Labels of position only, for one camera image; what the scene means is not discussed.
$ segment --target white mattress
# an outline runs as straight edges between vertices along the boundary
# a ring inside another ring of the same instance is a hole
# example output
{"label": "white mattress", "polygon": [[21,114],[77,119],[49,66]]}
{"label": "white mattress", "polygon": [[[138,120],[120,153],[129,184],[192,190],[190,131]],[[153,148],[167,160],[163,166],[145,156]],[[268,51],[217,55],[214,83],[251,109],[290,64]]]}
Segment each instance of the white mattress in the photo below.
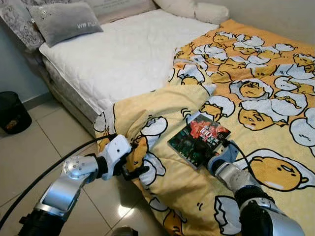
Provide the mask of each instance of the white mattress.
{"label": "white mattress", "polygon": [[159,9],[39,50],[99,114],[116,101],[163,87],[175,48],[217,27]]}

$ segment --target book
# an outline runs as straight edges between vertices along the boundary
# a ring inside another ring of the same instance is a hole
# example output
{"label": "book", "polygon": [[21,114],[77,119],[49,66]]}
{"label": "book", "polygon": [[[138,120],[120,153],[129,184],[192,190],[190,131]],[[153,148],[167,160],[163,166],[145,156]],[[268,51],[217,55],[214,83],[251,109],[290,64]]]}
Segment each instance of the book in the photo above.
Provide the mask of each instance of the book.
{"label": "book", "polygon": [[198,115],[168,143],[194,168],[199,168],[215,155],[230,131],[211,119]]}

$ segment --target white pillow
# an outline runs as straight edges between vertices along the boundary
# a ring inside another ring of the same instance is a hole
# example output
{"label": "white pillow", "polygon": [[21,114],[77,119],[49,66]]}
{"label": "white pillow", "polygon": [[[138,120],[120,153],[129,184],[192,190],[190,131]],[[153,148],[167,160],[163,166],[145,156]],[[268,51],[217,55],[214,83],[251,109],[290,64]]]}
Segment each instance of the white pillow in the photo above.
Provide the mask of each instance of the white pillow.
{"label": "white pillow", "polygon": [[164,11],[173,15],[194,18],[203,22],[220,24],[229,19],[225,6],[195,0],[154,0]]}

